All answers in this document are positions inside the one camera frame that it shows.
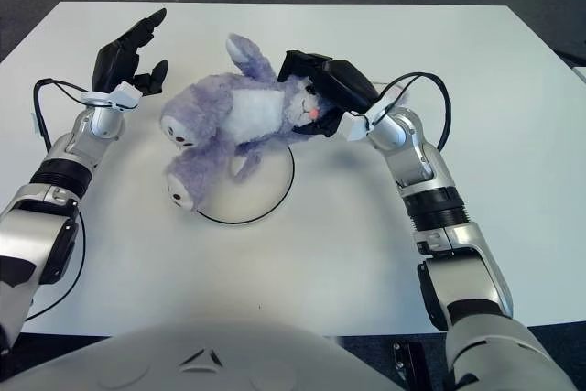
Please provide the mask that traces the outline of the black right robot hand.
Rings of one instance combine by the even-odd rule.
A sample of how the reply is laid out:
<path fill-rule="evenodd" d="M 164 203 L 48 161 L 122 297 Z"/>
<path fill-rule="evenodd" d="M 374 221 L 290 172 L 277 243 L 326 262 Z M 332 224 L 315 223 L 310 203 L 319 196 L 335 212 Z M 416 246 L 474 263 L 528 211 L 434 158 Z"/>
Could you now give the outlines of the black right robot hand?
<path fill-rule="evenodd" d="M 285 95 L 278 131 L 287 144 L 333 136 L 346 112 L 363 114 L 379 101 L 373 84 L 347 60 L 289 50 L 277 75 Z"/>

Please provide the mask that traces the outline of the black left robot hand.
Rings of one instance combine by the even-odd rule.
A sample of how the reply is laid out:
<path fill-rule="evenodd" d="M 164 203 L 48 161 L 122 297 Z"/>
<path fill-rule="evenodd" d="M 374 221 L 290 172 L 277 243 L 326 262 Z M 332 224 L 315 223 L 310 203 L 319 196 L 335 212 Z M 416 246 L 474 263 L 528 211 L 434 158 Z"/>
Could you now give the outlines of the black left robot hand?
<path fill-rule="evenodd" d="M 162 93 L 168 74 L 166 60 L 160 61 L 150 73 L 137 74 L 136 70 L 138 50 L 153 39 L 155 28 L 166 15 L 166 8 L 159 9 L 99 50 L 92 73 L 92 89 L 81 94 L 86 106 L 128 112 L 137 108 L 143 96 Z"/>

